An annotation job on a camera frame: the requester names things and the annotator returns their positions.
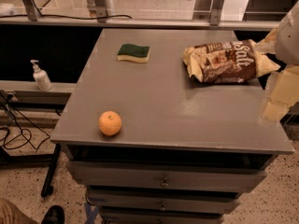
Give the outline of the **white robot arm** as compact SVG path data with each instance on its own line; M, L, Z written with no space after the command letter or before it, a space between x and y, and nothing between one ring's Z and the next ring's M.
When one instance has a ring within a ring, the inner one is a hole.
M275 54L286 64L283 71L268 78L261 114L264 119L280 121L299 102L299 1L255 50Z

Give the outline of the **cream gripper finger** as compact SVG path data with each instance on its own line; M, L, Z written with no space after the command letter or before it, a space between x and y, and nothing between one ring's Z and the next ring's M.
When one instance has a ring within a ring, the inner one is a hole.
M288 64L267 79L261 117L280 121L299 102L299 66Z
M260 42L250 41L254 52L261 54L275 54L276 53L276 39L277 39L278 28L273 28L268 35Z

